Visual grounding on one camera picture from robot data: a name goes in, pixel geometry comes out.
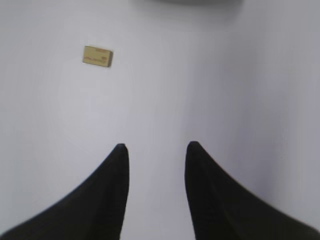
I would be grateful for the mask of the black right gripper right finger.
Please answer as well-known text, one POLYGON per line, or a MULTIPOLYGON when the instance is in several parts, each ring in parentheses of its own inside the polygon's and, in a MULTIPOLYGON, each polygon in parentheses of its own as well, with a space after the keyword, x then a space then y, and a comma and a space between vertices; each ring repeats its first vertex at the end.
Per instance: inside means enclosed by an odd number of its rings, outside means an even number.
POLYGON ((197 141, 185 157, 185 189, 197 240, 318 240, 315 228, 265 203, 228 175, 197 141))

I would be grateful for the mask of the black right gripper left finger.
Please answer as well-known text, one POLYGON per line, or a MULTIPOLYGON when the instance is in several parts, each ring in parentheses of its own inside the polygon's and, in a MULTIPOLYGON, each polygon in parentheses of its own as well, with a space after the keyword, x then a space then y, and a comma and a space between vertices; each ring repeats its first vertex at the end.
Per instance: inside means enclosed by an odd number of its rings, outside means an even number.
POLYGON ((129 153, 117 144, 99 167, 63 199, 3 233, 2 240, 118 240, 125 217, 129 153))

